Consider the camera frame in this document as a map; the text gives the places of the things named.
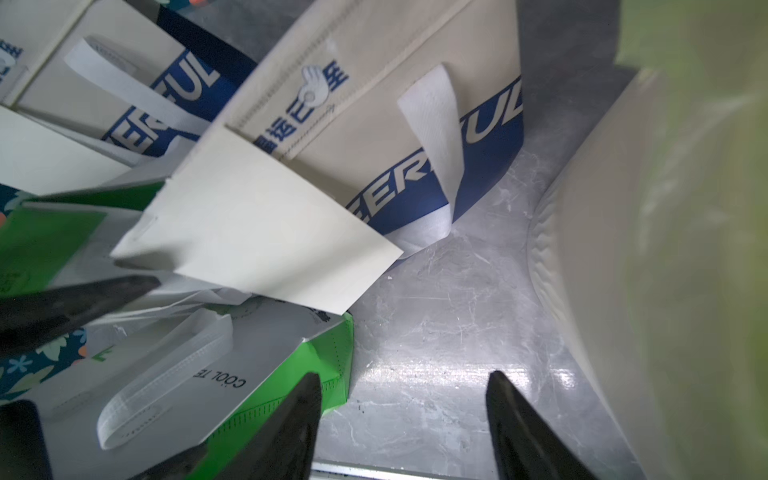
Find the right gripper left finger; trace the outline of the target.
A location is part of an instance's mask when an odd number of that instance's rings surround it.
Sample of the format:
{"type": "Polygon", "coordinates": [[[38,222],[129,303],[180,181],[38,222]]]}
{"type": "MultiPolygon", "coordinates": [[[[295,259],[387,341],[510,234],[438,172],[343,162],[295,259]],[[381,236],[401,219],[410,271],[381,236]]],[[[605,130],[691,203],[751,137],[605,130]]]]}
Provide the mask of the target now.
{"type": "Polygon", "coordinates": [[[308,373],[217,477],[307,479],[312,470],[321,415],[320,378],[316,373],[308,373]]]}

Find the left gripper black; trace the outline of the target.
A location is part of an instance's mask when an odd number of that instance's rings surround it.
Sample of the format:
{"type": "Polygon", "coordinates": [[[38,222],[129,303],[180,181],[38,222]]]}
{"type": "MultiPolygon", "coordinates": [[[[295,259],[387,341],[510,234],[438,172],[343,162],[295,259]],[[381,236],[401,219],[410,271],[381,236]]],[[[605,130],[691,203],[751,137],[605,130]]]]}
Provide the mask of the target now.
{"type": "MultiPolygon", "coordinates": [[[[1,352],[23,354],[35,350],[123,308],[160,285],[153,276],[130,275],[3,298],[1,352]]],[[[133,479],[184,479],[206,455],[205,444],[195,446],[133,479]]],[[[1,478],[54,478],[38,409],[31,401],[1,406],[1,478]]]]}

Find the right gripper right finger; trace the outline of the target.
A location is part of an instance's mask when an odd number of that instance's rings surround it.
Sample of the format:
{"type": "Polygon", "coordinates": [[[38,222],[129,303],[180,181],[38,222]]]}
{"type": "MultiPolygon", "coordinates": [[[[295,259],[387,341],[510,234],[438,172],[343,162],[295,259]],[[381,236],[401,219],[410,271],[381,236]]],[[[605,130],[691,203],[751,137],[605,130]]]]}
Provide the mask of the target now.
{"type": "Polygon", "coordinates": [[[501,479],[596,479],[503,372],[490,374],[485,399],[501,479]]]}

